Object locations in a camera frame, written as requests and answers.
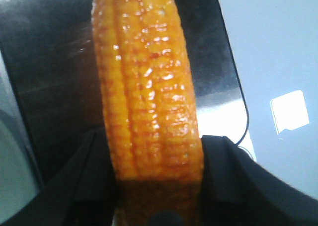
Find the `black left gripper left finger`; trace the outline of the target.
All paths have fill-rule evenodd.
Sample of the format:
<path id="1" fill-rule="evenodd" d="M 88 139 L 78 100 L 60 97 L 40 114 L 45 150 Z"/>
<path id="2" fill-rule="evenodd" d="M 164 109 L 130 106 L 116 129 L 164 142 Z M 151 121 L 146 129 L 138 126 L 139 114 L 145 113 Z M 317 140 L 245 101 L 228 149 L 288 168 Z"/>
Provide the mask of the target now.
<path id="1" fill-rule="evenodd" d="M 111 226 L 115 174 L 103 130 L 90 131 L 46 187 L 3 226 Z"/>

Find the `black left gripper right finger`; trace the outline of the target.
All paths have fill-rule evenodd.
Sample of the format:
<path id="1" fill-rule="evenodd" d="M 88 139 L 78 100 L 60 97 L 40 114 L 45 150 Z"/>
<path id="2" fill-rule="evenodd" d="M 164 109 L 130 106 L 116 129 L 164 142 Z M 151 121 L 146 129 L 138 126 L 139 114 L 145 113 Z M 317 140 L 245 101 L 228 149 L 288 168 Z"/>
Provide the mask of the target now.
<path id="1" fill-rule="evenodd" d="M 205 226 L 316 226 L 318 202 L 269 173 L 227 137 L 203 136 Z"/>

